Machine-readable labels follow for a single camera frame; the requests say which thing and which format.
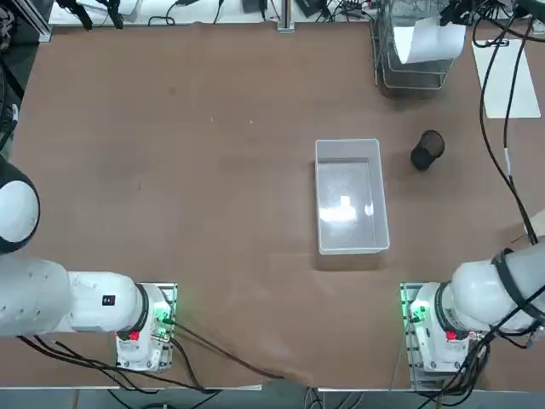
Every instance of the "white paper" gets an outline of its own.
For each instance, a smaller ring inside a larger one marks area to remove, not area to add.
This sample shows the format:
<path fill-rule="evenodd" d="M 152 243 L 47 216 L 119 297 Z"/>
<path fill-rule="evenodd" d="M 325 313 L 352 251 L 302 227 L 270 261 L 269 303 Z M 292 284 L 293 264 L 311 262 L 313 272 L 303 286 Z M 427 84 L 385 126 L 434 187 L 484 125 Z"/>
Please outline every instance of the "white paper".
<path fill-rule="evenodd" d="M 509 40 L 509 44 L 501 46 L 497 52 L 485 91 L 485 108 L 488 118 L 505 118 L 508 109 L 509 92 L 511 91 L 511 81 L 513 81 L 514 64 L 521 42 L 522 40 Z M 494 48 L 487 47 L 480 49 L 473 45 L 473 55 L 475 56 L 475 64 L 479 73 L 481 89 Z M 520 57 L 517 82 L 514 86 L 513 103 L 511 104 L 509 117 L 540 118 L 541 116 L 536 91 L 531 81 L 526 52 L 523 51 Z"/>
<path fill-rule="evenodd" d="M 465 26 L 440 26 L 436 17 L 419 20 L 414 27 L 393 28 L 393 41 L 402 64 L 456 58 L 462 52 L 465 37 Z"/>

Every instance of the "wire basket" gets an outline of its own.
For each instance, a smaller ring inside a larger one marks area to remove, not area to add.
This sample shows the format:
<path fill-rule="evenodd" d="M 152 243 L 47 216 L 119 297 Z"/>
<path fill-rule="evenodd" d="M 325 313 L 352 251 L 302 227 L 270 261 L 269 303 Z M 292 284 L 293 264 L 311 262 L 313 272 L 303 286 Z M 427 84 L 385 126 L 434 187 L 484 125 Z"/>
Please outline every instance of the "wire basket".
<path fill-rule="evenodd" d="M 449 0 L 385 0 L 371 25 L 375 85 L 389 89 L 438 90 L 445 83 L 453 60 L 402 64 L 395 50 L 393 28 L 413 26 L 418 20 L 439 16 Z"/>

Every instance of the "clear plastic box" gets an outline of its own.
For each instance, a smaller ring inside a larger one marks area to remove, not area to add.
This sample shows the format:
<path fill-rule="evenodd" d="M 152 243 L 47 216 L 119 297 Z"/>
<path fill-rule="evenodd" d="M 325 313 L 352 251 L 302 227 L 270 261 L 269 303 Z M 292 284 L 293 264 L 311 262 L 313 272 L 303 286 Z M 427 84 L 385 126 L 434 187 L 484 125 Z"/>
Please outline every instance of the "clear plastic box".
<path fill-rule="evenodd" d="M 316 141 L 315 165 L 320 254 L 386 250 L 390 238 L 378 140 Z"/>

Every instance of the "brown tabletop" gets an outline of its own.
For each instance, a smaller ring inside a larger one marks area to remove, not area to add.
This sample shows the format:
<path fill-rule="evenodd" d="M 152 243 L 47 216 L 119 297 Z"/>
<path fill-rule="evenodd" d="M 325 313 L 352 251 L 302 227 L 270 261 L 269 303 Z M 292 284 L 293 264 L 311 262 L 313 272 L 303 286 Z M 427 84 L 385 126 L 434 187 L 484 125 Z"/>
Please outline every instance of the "brown tabletop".
<path fill-rule="evenodd" d="M 527 54 L 544 101 L 538 47 Z M 176 281 L 186 325 L 291 380 L 390 388 L 400 282 L 447 280 L 520 227 L 480 135 L 479 90 L 468 43 L 436 98 L 383 97 L 367 25 L 299 25 L 295 35 L 267 25 L 59 32 L 39 49 L 15 136 L 13 162 L 43 207 L 25 252 L 67 269 Z M 487 123 L 500 152 L 502 121 Z M 410 150 L 427 129 L 443 134 L 445 155 L 418 173 Z M 545 207 L 542 130 L 540 119 L 510 125 L 531 214 Z M 392 244 L 378 257 L 317 256 L 314 142 L 341 138 L 381 143 Z M 113 362 L 112 335 L 62 339 Z M 0 347 L 3 386 L 111 384 L 16 340 Z M 263 381 L 186 347 L 206 385 Z M 480 387 L 545 390 L 544 351 L 494 342 Z M 186 380 L 180 360 L 167 375 Z M 394 388 L 409 386 L 402 359 Z"/>

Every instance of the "black cable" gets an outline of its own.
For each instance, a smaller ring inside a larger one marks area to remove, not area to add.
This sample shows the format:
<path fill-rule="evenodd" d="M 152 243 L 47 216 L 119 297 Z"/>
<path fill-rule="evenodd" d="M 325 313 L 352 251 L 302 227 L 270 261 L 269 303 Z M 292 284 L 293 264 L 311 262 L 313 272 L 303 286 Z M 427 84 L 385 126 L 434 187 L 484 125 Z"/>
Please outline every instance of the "black cable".
<path fill-rule="evenodd" d="M 517 59 L 515 60 L 515 63 L 514 63 L 513 79 L 511 81 L 511 89 L 509 90 L 508 108 L 507 108 L 507 111 L 505 112 L 505 120 L 503 121 L 503 149 L 504 149 L 507 161 L 509 159 L 509 155 L 508 155 L 509 113 L 511 112 L 511 106 L 513 104 L 514 88 L 515 88 L 515 84 L 517 82 L 517 74 L 519 73 L 520 58 L 522 57 L 522 53 L 523 53 L 523 51 L 525 49 L 526 40 L 528 39 L 528 35 L 530 34 L 530 30 L 531 30 L 533 22 L 534 22 L 534 18 L 532 17 L 528 21 L 528 26 L 526 27 L 526 31 L 525 31 L 525 37 L 522 39 L 522 42 L 520 43 L 519 52 L 517 53 Z M 513 187 L 513 190 L 516 192 L 516 188 L 514 186 L 513 175 L 511 175 L 510 165 L 508 166 L 508 179 L 509 179 L 509 182 L 511 183 L 511 186 Z M 537 240 L 536 233 L 535 232 L 532 232 L 532 233 L 533 233 L 535 241 L 537 242 L 538 240 Z"/>
<path fill-rule="evenodd" d="M 483 20 L 483 17 L 479 17 L 477 19 L 477 21 L 475 22 L 475 25 L 473 26 L 473 34 L 472 34 L 472 42 L 473 42 L 473 45 L 475 47 L 477 47 L 478 49 L 487 49 L 489 47 L 492 47 L 493 45 L 496 45 L 496 43 L 498 42 L 498 38 L 501 36 L 498 36 L 496 37 L 495 39 L 493 39 L 492 41 L 489 41 L 489 40 L 485 40 L 485 42 L 483 44 L 481 43 L 478 43 L 477 42 L 477 38 L 476 38 L 476 34 L 477 34 L 477 27 L 479 26 L 480 22 Z"/>
<path fill-rule="evenodd" d="M 58 354 L 58 355 L 61 355 L 61 356 L 65 356 L 66 358 L 76 358 L 76 359 L 79 359 L 83 362 L 86 362 L 88 363 L 89 365 L 92 365 L 95 367 L 95 369 L 101 373 L 103 373 L 104 375 L 106 375 L 107 377 L 109 377 L 114 383 L 116 383 L 117 385 L 119 385 L 119 387 L 123 390 L 128 390 L 128 391 L 137 391 L 137 392 L 140 392 L 144 395 L 155 395 L 156 393 L 158 393 L 159 391 L 158 390 L 155 390 L 155 391 L 150 391 L 150 390 L 144 390 L 144 389 L 141 389 L 141 388 L 138 388 L 124 373 L 122 372 L 119 372 L 116 368 L 116 370 L 112 370 L 113 372 L 117 373 L 120 377 L 122 377 L 126 383 L 128 383 L 132 389 L 128 388 L 126 385 L 123 385 L 121 382 L 119 382 L 119 380 L 117 380 L 115 377 L 113 377 L 111 374 L 109 374 L 108 372 L 106 372 L 106 370 L 103 370 L 103 369 L 100 369 L 98 366 L 103 366 L 105 365 L 104 362 L 101 362 L 99 360 L 91 360 L 91 359 L 88 359 L 88 358 L 85 358 L 83 357 L 82 355 L 78 354 L 77 352 L 73 351 L 72 349 L 68 348 L 64 343 L 60 343 L 60 342 L 57 342 L 55 341 L 55 343 L 57 345 L 59 345 L 61 348 L 65 349 L 66 351 L 68 351 L 70 354 L 66 354 L 66 353 L 63 353 L 62 351 L 59 351 L 58 349 L 55 349 L 53 347 L 50 347 L 46 342 L 43 341 L 43 339 L 39 336 L 35 336 L 34 339 L 36 339 L 36 341 L 42 346 L 42 348 L 44 349 L 47 349 L 49 352 L 51 352 L 52 354 Z"/>
<path fill-rule="evenodd" d="M 99 367 L 100 369 L 104 369 L 104 370 L 108 370 L 108 371 L 134 373 L 135 375 L 140 375 L 141 377 L 149 377 L 150 379 L 155 379 L 157 381 L 161 381 L 161 382 L 165 382 L 165 383 L 171 383 L 173 385 L 181 386 L 182 388 L 189 388 L 189 389 L 193 389 L 193 390 L 198 390 L 194 386 L 189 385 L 187 383 L 178 382 L 178 381 L 175 381 L 174 379 L 168 379 L 166 377 L 159 377 L 157 375 L 152 375 L 151 373 L 147 373 L 147 372 L 135 371 L 135 370 L 132 370 L 132 369 L 129 369 L 129 368 L 109 366 L 109 365 L 106 365 L 106 364 L 100 365 L 100 366 L 98 364 L 96 366 L 90 365 L 88 363 L 82 362 L 81 360 L 70 359 L 70 358 L 66 358 L 64 356 L 53 354 L 53 353 L 49 352 L 47 349 L 43 349 L 43 348 L 39 347 L 38 345 L 36 345 L 35 343 L 30 341 L 26 337 L 19 336 L 17 338 L 19 338 L 23 343 L 25 343 L 26 345 L 28 345 L 29 347 L 31 347 L 35 351 L 39 352 L 40 354 L 46 355 L 49 358 L 53 358 L 55 360 L 60 360 L 60 361 L 63 361 L 63 362 L 67 362 L 69 364 L 73 364 L 73 365 L 76 365 L 76 366 L 81 366 L 83 368 L 97 369 L 97 367 Z"/>
<path fill-rule="evenodd" d="M 201 400 L 199 403 L 191 406 L 189 409 L 197 409 L 198 407 L 204 405 L 206 402 L 208 402 L 209 400 L 211 399 L 214 399 L 217 395 L 219 395 L 222 391 L 221 390 L 218 390 L 217 392 L 214 392 L 213 395 L 209 396 L 208 398 L 206 399 L 203 399 Z"/>
<path fill-rule="evenodd" d="M 218 11 L 217 13 L 215 14 L 215 17 L 214 17 L 214 22 L 212 24 L 215 24 L 217 23 L 218 19 L 220 18 L 220 10 L 221 10 L 221 5 L 223 4 L 224 0 L 219 0 L 218 1 Z"/>
<path fill-rule="evenodd" d="M 167 14 L 165 15 L 153 15 L 152 17 L 149 18 L 149 20 L 147 21 L 147 25 L 148 26 L 151 26 L 152 25 L 152 21 L 154 20 L 164 20 L 166 22 L 166 25 L 167 26 L 175 26 L 176 25 L 176 20 L 174 20 L 172 17 L 169 16 L 169 13 L 170 11 L 176 7 L 180 5 L 178 2 L 175 2 L 173 3 L 169 9 L 167 10 Z"/>
<path fill-rule="evenodd" d="M 320 19 L 322 18 L 322 16 L 324 16 L 324 21 L 325 21 L 325 19 L 327 19 L 327 16 L 325 15 L 325 10 L 327 10 L 328 13 L 329 13 L 329 11 L 330 11 L 330 4 L 331 4 L 332 1 L 333 1 L 333 0 L 329 0 L 329 1 L 327 2 L 327 4 L 325 4 L 325 7 L 322 7 L 322 10 L 320 11 L 320 14 L 319 14 L 318 18 L 316 19 L 316 21 L 314 21 L 315 23 L 318 23 L 318 22 L 320 21 Z"/>
<path fill-rule="evenodd" d="M 504 335 L 503 333 L 499 332 L 498 333 L 500 337 L 502 337 L 503 339 L 505 339 L 506 341 L 508 341 L 509 343 L 511 343 L 514 347 L 517 347 L 519 349 L 528 349 L 528 346 L 527 345 L 522 345 L 520 343 L 517 343 L 516 341 L 514 341 L 513 339 L 511 339 L 510 337 L 508 337 L 507 335 Z"/>
<path fill-rule="evenodd" d="M 274 0 L 271 0 L 272 9 L 274 10 L 274 14 L 276 15 L 276 18 L 278 21 L 282 20 L 280 19 L 280 14 L 278 14 L 278 10 L 276 10 L 276 4 L 274 4 Z"/>
<path fill-rule="evenodd" d="M 508 22 L 508 25 L 506 26 L 506 28 L 511 26 L 513 21 L 514 21 L 514 17 L 512 16 L 509 19 L 509 22 Z M 494 166 L 496 166 L 496 170 L 498 171 L 498 173 L 502 177 L 503 181 L 506 183 L 506 185 L 508 185 L 508 188 L 511 191 L 511 194 L 513 195 L 513 197 L 514 197 L 514 199 L 515 199 L 515 201 L 517 203 L 517 206 L 519 207 L 520 215 L 522 216 L 522 220 L 523 220 L 523 222 L 525 224 L 526 231 L 528 232 L 530 242 L 534 245 L 534 244 L 538 243 L 538 241 L 539 241 L 537 236 L 536 236 L 536 232 L 534 231 L 534 228 L 531 226 L 530 218 L 528 217 L 528 213 L 526 212 L 526 209 L 523 206 L 522 201 L 520 200 L 520 197 L 519 197 L 517 191 L 515 190 L 515 188 L 511 184 L 510 180 L 506 177 L 505 173 L 503 173 L 502 167 L 499 165 L 499 163 L 497 162 L 496 156 L 492 152 L 492 148 L 491 148 L 490 142 L 488 140 L 488 136 L 486 134 L 486 127 L 485 127 L 485 91 L 486 91 L 486 85 L 488 84 L 488 78 L 489 78 L 489 76 L 491 74 L 492 65 L 494 63 L 494 60 L 496 59 L 497 52 L 498 52 L 498 50 L 500 48 L 500 45 L 501 45 L 502 40 L 505 37 L 505 35 L 506 35 L 506 30 L 503 30 L 502 33 L 496 38 L 496 40 L 495 40 L 496 45 L 494 47 L 494 51 L 492 52 L 492 57 L 490 58 L 490 63 L 488 65 L 488 68 L 486 69 L 485 79 L 483 81 L 483 86 L 482 86 L 482 89 L 481 89 L 481 92 L 480 92 L 479 122 L 480 122 L 480 129 L 481 129 L 481 133 L 482 133 L 482 136 L 483 136 L 483 140 L 484 140 L 485 146 L 486 146 L 486 151 L 488 152 L 488 154 L 490 156 L 490 159 L 492 159 L 492 163 L 494 164 Z"/>
<path fill-rule="evenodd" d="M 231 359 L 231 360 L 234 360 L 235 362 L 237 362 L 239 365 L 245 367 L 246 369 L 250 369 L 252 372 L 255 372 L 257 373 L 258 375 L 262 375 L 263 377 L 269 377 L 271 379 L 284 379 L 284 377 L 280 376 L 280 375 L 276 375 L 274 373 L 271 373 L 271 372 L 267 372 L 265 370 L 262 370 L 256 366 L 253 366 L 251 364 L 249 364 L 248 362 L 246 362 L 245 360 L 241 360 L 240 358 L 238 358 L 236 355 L 233 355 L 231 354 L 230 352 L 226 351 L 225 349 L 223 348 L 220 348 L 218 347 L 217 345 L 214 345 L 212 342 L 208 341 L 207 339 L 201 337 L 200 335 L 198 335 L 196 332 L 190 330 L 189 328 L 183 326 L 182 324 L 178 324 L 177 322 L 174 322 L 173 320 L 163 320 L 163 323 L 165 324 L 170 324 L 170 325 L 175 325 L 177 326 L 178 328 L 180 328 L 181 330 L 187 332 L 189 335 L 191 335 L 192 337 L 195 337 L 197 338 L 197 340 L 199 340 L 200 342 L 202 343 L 205 343 L 206 345 L 208 345 L 209 347 L 211 347 L 212 349 L 214 349 L 216 352 L 219 352 L 220 354 L 226 356 L 227 358 Z"/>
<path fill-rule="evenodd" d="M 125 407 L 126 409 L 133 409 L 133 407 L 127 405 L 125 402 L 123 402 L 121 399 L 119 399 L 116 394 L 114 394 L 110 389 L 106 389 L 106 392 L 110 394 L 113 399 L 117 400 L 119 402 L 119 405 Z"/>
<path fill-rule="evenodd" d="M 207 391 L 203 387 L 203 385 L 201 385 L 199 383 L 199 381 L 197 380 L 197 377 L 195 376 L 195 372 L 193 371 L 191 363 L 189 362 L 189 357 L 187 356 L 186 350 L 181 346 L 181 343 L 179 343 L 174 338 L 171 338 L 170 341 L 175 346 L 175 348 L 178 349 L 178 351 L 180 351 L 181 356 L 184 359 L 184 362 L 186 364 L 187 374 L 189 375 L 189 378 L 191 378 L 191 381 L 193 382 L 193 385 L 195 385 L 201 392 L 208 393 L 209 391 Z"/>
<path fill-rule="evenodd" d="M 515 36 L 516 38 L 521 38 L 521 39 L 524 38 L 524 34 L 521 34 L 519 32 L 511 30 L 510 28 L 508 28 L 508 26 L 504 26 L 503 24 L 498 23 L 497 21 L 495 21 L 495 20 L 493 20 L 491 18 L 486 18 L 485 17 L 485 20 L 489 21 L 494 26 L 496 26 L 498 28 L 501 28 L 502 30 L 505 30 L 506 32 L 508 32 L 512 36 Z M 538 38 L 538 37 L 528 36 L 527 41 L 533 41 L 535 43 L 545 43 L 545 38 Z"/>
<path fill-rule="evenodd" d="M 314 388 L 310 388 L 310 392 L 311 394 L 314 394 L 314 397 L 316 398 L 315 400 L 313 400 L 313 403 L 310 404 L 310 407 L 308 409 L 312 409 L 313 407 L 313 404 L 318 402 L 319 405 L 320 405 L 320 409 L 324 409 L 324 404 L 322 403 L 322 401 L 320 400 L 319 396 L 318 396 L 318 392 L 316 392 L 316 390 Z"/>

